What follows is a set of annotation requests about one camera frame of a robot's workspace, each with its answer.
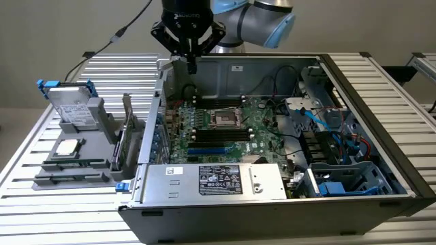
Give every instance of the motherboard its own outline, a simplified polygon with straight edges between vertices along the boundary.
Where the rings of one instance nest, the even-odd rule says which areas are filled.
[[[171,163],[258,161],[278,163],[286,168],[282,139],[266,126],[271,117],[267,102],[252,97],[242,100],[239,106],[226,108],[208,103],[176,103],[170,113],[167,112],[167,119],[171,119]]]

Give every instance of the small white label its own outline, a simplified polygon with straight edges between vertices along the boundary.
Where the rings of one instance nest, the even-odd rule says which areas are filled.
[[[183,175],[183,167],[168,167],[166,174],[167,175]]]
[[[96,121],[86,104],[62,105],[64,116],[75,126],[95,126]]]
[[[232,65],[232,71],[244,71],[244,67],[240,65]]]

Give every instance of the robotic arm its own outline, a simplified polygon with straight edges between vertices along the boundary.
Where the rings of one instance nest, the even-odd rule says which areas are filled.
[[[210,0],[163,0],[163,8],[162,22],[155,23],[151,34],[171,54],[188,63],[188,73],[195,74],[196,59],[215,48],[226,36],[226,28],[214,22]],[[210,27],[212,34],[200,44],[199,39]]]
[[[198,72],[198,59],[212,50],[243,53],[244,41],[278,48],[295,21],[291,0],[255,0],[254,4],[248,0],[214,0],[214,9],[211,0],[163,0],[163,8],[162,22],[155,23],[151,34],[188,63],[190,74]],[[212,34],[200,44],[210,27]]]

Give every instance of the green circuit board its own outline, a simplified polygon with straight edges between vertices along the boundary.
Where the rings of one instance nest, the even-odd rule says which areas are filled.
[[[218,111],[226,109],[196,109],[190,103],[184,102],[176,110],[174,117],[174,126],[171,130],[171,163],[186,164],[188,162],[188,143],[194,142],[191,139],[194,127],[202,129],[254,129],[255,137],[251,141],[226,142],[227,153],[224,155],[198,155],[199,160],[195,163],[234,163],[243,162],[243,156],[259,155],[266,157],[270,163],[279,165],[287,164],[283,149],[278,149],[275,153],[268,146],[271,141],[274,146],[280,143],[280,137],[271,134],[263,124],[263,118],[268,109],[260,109],[259,104],[263,103],[260,98],[251,98],[243,103],[243,107],[238,108],[240,112],[240,126],[215,126],[211,125],[211,117]],[[183,129],[179,127],[179,134],[176,133],[176,126],[183,124]]]

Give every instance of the sticker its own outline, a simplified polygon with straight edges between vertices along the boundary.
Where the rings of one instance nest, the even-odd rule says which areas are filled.
[[[62,105],[60,109],[63,111],[63,115],[67,117],[67,119],[75,126],[96,125],[95,118],[92,117],[92,114],[86,104]]]
[[[199,166],[200,195],[243,194],[239,165]]]
[[[166,175],[183,175],[183,167],[168,167]]]
[[[244,71],[244,67],[240,65],[232,65],[232,71]]]

